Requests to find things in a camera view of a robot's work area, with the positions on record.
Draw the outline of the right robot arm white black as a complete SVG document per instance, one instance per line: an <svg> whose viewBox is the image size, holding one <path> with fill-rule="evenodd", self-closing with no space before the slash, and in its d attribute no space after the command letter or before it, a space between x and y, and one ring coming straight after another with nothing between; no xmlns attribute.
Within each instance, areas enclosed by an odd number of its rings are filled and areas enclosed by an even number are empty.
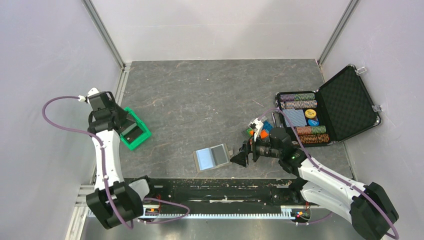
<svg viewBox="0 0 424 240"><path fill-rule="evenodd" d="M273 128L267 140L251 137L243 142L238 154L230 162L247 167L249 158L278 159L284 171L296 176L290 185L289 199L295 204L313 203L348 221L366 240L380 240L393 234L399 239L394 224L399 214L384 188L372 182L365 184L347 178L293 145L284 128Z"/></svg>

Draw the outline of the grey card holder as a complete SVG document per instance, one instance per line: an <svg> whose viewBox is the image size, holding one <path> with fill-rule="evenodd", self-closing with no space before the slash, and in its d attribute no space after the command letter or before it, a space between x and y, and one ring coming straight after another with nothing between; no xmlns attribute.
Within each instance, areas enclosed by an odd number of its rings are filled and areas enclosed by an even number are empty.
<svg viewBox="0 0 424 240"><path fill-rule="evenodd" d="M193 159L198 173L217 169L230 164L233 150L225 143L199 149L193 152Z"/></svg>

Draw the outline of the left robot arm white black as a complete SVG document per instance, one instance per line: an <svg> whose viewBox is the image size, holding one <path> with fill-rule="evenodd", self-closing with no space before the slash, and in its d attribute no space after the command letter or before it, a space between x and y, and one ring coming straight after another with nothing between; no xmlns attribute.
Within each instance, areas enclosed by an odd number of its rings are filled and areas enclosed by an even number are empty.
<svg viewBox="0 0 424 240"><path fill-rule="evenodd" d="M87 103L92 111L88 129L96 154L94 192L86 196L86 203L105 229L131 221L144 214L143 202L153 203L157 190L146 177L126 183L122 174L120 144L133 151L151 137L145 123L130 108L122 108L110 91L89 90Z"/></svg>

